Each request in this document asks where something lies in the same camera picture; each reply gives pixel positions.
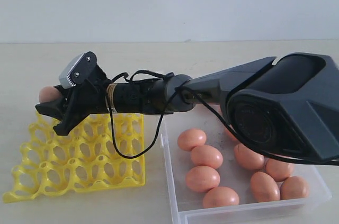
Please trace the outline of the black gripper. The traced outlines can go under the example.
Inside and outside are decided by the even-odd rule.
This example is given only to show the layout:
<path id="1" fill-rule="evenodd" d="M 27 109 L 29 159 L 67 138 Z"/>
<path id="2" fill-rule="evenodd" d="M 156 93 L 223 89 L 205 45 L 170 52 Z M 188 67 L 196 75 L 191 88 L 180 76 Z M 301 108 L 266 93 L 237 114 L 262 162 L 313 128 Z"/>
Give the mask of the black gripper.
<path id="1" fill-rule="evenodd" d="M 39 114 L 58 119 L 53 127 L 58 136 L 67 136 L 90 114 L 140 113 L 159 115 L 164 101 L 153 101 L 152 90 L 164 82 L 164 74 L 149 70 L 138 70 L 131 77 L 120 73 L 109 79 L 96 66 L 87 79 L 75 87 L 57 89 L 62 97 L 47 103 L 38 103 Z"/>

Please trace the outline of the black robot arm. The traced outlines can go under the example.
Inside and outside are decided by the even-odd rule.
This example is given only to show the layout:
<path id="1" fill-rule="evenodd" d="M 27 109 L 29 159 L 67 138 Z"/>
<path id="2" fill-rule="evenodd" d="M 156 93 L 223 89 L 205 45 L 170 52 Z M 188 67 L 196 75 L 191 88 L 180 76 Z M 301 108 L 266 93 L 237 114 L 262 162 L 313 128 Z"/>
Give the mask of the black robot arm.
<path id="1" fill-rule="evenodd" d="M 338 165 L 338 65 L 330 56 L 291 53 L 266 57 L 199 78 L 144 70 L 108 78 L 93 52 L 75 57 L 59 76 L 58 98 L 40 101 L 39 114 L 68 135 L 90 114 L 165 115 L 197 104 L 246 147 L 265 157 L 304 165 Z"/>

